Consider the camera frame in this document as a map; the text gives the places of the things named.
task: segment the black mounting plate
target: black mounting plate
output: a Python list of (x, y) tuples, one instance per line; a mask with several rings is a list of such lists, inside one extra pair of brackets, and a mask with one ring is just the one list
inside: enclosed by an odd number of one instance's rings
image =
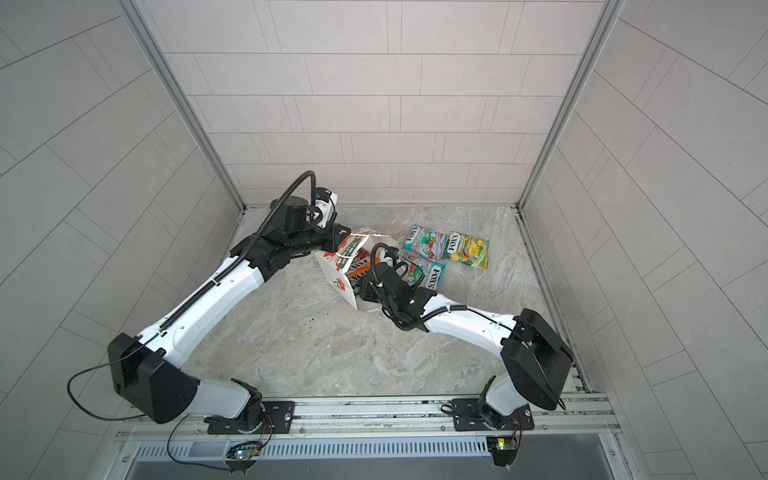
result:
[[(453, 399), (451, 400), (451, 407), (453, 408), (454, 412), (469, 413), (474, 410), (475, 404), (478, 402), (478, 400), (479, 399)], [(504, 430), (514, 430), (517, 427), (512, 419), (516, 420), (521, 425), (523, 430), (533, 430), (533, 416), (526, 415), (526, 411), (530, 413), (530, 405), (523, 405), (519, 409), (512, 412), (509, 417), (505, 417), (508, 421)], [(483, 422), (473, 422), (472, 420), (468, 420), (461, 415), (453, 416), (453, 426), (457, 432), (496, 432), (496, 430), (492, 430), (485, 426), (485, 423)]]
[[(273, 433), (288, 433), (290, 430), (290, 424), (293, 421), (293, 409), (296, 408), (294, 402), (262, 402), (264, 405), (264, 412), (270, 416), (272, 423), (275, 425)], [(208, 424), (208, 435), (258, 435), (264, 430), (264, 422), (256, 427), (250, 433), (241, 433), (235, 429), (227, 429), (222, 425)]]

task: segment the gray floor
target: gray floor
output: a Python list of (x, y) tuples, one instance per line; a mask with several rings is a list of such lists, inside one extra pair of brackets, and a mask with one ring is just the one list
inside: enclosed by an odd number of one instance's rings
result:
[[(235, 241), (258, 228), (249, 209)], [(510, 207), (340, 207), (337, 221), (372, 227), (400, 242), (414, 223), (490, 240), (487, 270), (447, 262), (438, 291), (498, 313), (524, 307), (548, 317)], [(184, 368), (242, 379), (265, 396), (478, 393), (500, 360), (451, 336), (402, 332), (380, 312), (354, 310), (325, 281), (314, 255), (294, 260), (244, 298)]]

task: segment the metal frame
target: metal frame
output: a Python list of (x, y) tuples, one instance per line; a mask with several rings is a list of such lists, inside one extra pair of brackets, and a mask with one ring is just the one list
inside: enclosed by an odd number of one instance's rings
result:
[[(440, 411), (452, 398), (476, 396), (289, 397), (268, 401), (296, 403), (291, 433), (275, 435), (272, 448), (260, 460), (295, 458), (392, 458), (425, 456), (490, 456), (488, 435), (512, 431), (456, 432), (453, 419)], [(567, 410), (548, 412), (531, 407), (535, 429), (525, 435), (597, 433), (617, 479), (629, 479), (621, 461), (618, 421), (605, 394), (567, 393)], [(133, 462), (167, 462), (165, 442), (176, 422), (158, 425), (139, 419), (120, 424), (111, 439), (111, 470), (104, 478), (122, 479)], [(208, 435), (202, 416), (190, 417), (174, 433), (171, 453), (186, 461), (210, 462), (223, 458), (231, 444), (258, 435)], [(208, 441), (205, 455), (191, 455), (194, 442)]]
[(144, 52), (144, 55), (154, 69), (154, 72), (157, 74), (157, 77), (160, 79), (160, 83), (163, 85), (171, 101), (176, 106), (176, 110), (179, 112), (182, 121), (187, 125), (187, 128), (192, 134), (192, 138), (194, 138), (195, 142), (200, 147), (203, 156), (205, 156), (214, 167), (216, 175), (224, 183), (225, 188), (229, 191), (230, 196), (237, 205), (237, 209), (242, 215), (245, 210), (245, 203), (232, 183), (229, 174), (227, 174), (227, 171), (224, 169), (219, 155), (216, 153), (214, 146), (208, 139), (208, 135), (203, 129), (197, 115), (194, 113), (194, 110), (187, 100), (187, 96), (181, 90), (178, 80), (174, 77), (168, 63), (165, 61), (163, 53), (157, 47), (157, 42), (152, 37), (141, 13), (136, 8), (133, 0), (114, 0), (114, 3), (118, 7), (118, 10), (123, 16), (125, 23), (128, 25), (128, 28), (131, 30), (131, 33), (133, 33), (134, 38), (136, 38), (139, 47)]
[(544, 145), (541, 146), (541, 151), (533, 166), (531, 176), (525, 183), (523, 193), (518, 202), (518, 208), (520, 210), (523, 210), (531, 199), (533, 189), (536, 186), (538, 179), (541, 177), (541, 173), (544, 171), (544, 166), (546, 165), (554, 146), (558, 142), (558, 138), (563, 131), (565, 122), (573, 111), (574, 106), (576, 105), (576, 100), (578, 100), (581, 91), (584, 89), (584, 85), (587, 83), (587, 78), (594, 67), (594, 63), (597, 61), (600, 51), (608, 38), (608, 34), (611, 32), (611, 29), (616, 22), (622, 2), (623, 0), (605, 0), (605, 3), (603, 4), (603, 9), (592, 30), (589, 42), (587, 43), (584, 53), (581, 55), (581, 60), (576, 67), (576, 73), (574, 73), (571, 83), (568, 85), (568, 90), (563, 97), (563, 101), (560, 103), (558, 114), (555, 116), (554, 122), (547, 133), (547, 137), (544, 139)]

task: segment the black bracket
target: black bracket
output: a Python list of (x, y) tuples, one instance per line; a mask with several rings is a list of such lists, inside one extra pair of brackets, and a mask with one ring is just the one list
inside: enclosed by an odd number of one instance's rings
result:
[[(296, 408), (294, 402), (262, 402), (264, 406), (264, 414), (269, 415), (274, 425), (273, 434), (288, 433), (290, 431), (290, 425), (293, 421), (293, 410)], [(261, 422), (252, 432), (241, 433), (236, 429), (229, 427), (228, 425), (222, 425), (219, 423), (208, 424), (208, 435), (259, 435), (264, 431), (266, 427), (265, 435), (269, 435), (270, 428), (269, 422)]]
[[(454, 412), (465, 412), (468, 416), (472, 416), (472, 412), (475, 411), (475, 406), (479, 399), (453, 399), (451, 400), (451, 407)], [(504, 430), (515, 430), (522, 428), (523, 430), (533, 430), (533, 415), (531, 414), (531, 406), (523, 405), (519, 409), (512, 412), (510, 416), (502, 417), (506, 422)], [(457, 432), (495, 432), (496, 430), (490, 429), (485, 425), (482, 420), (472, 420), (465, 415), (453, 415), (453, 426)]]

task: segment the robotic arm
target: robotic arm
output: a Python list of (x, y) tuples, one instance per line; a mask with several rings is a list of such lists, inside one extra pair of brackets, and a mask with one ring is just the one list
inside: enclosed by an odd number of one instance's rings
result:
[[(307, 178), (311, 203), (291, 194)], [(108, 347), (115, 392), (157, 423), (179, 415), (212, 415), (206, 422), (252, 432), (264, 419), (261, 394), (245, 382), (196, 379), (180, 368), (197, 344), (243, 297), (259, 288), (292, 259), (312, 250), (336, 252), (350, 229), (335, 223), (337, 195), (315, 187), (312, 171), (302, 174), (271, 204), (259, 229), (231, 251), (210, 279), (155, 324), (131, 338), (121, 333)], [(396, 257), (396, 251), (376, 245)], [(557, 407), (573, 354), (532, 310), (497, 314), (453, 302), (421, 287), (410, 287), (392, 266), (380, 262), (364, 278), (364, 300), (403, 330), (447, 333), (499, 356), (508, 373), (492, 379), (478, 404), (491, 428), (530, 402)]]

